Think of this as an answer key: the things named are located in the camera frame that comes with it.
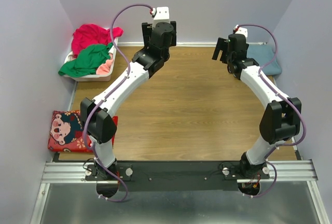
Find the green t-shirt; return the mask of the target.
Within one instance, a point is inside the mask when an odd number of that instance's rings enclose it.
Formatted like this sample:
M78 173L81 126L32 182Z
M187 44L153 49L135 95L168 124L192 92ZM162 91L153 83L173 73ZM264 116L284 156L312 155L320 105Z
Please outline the green t-shirt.
M113 43L108 45L94 44L82 50L77 58L62 65L58 74L78 78L88 75L96 75L97 68L108 59L113 59Z

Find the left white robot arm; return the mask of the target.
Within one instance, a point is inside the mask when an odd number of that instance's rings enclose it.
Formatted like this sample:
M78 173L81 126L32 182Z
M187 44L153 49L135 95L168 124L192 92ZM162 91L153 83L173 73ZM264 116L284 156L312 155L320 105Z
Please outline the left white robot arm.
M169 48L176 46L176 21L143 23L142 32L144 47L127 62L124 72L102 93L91 100L85 98L80 104L83 137L91 140L89 148L97 174L104 180L119 178L112 145L117 131L115 113L130 94L164 66L170 58Z

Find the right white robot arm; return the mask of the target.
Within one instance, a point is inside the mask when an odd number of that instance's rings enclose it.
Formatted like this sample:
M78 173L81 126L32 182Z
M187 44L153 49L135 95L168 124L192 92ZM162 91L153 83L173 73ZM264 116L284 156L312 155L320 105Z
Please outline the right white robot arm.
M260 136L239 161L237 172L251 178L263 169L268 157L279 146L300 132L301 101L279 90L263 73L258 62L247 57L249 45L243 34L218 38L212 60L227 65L228 73L245 83L262 103L265 111L259 124Z

